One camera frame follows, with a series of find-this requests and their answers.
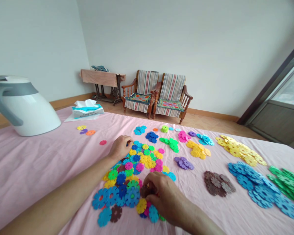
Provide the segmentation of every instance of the striped chair cover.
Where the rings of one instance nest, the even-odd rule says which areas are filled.
[[[159,99],[180,102],[186,76],[177,74],[164,74],[161,94]],[[157,107],[156,114],[163,114],[170,117],[179,117],[181,111]]]
[[[150,95],[151,90],[155,89],[159,78],[159,72],[140,70],[138,73],[137,93]],[[125,107],[135,111],[146,113],[148,104],[125,100]]]

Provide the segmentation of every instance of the tissue box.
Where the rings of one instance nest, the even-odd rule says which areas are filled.
[[[76,101],[75,104],[76,107],[72,107],[75,119],[104,113],[103,107],[94,100]]]

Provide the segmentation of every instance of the glass door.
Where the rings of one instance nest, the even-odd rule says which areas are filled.
[[[247,126],[271,141],[294,148],[294,67],[248,120]]]

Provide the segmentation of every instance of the kettle handle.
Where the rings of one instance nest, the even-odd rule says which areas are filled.
[[[3,92],[9,90],[12,90],[12,87],[0,86],[0,113],[2,113],[13,126],[22,126],[23,120],[17,117],[3,102]]]

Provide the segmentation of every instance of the kettle lid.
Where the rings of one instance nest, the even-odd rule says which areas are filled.
[[[0,75],[0,83],[28,83],[27,78],[15,75]]]

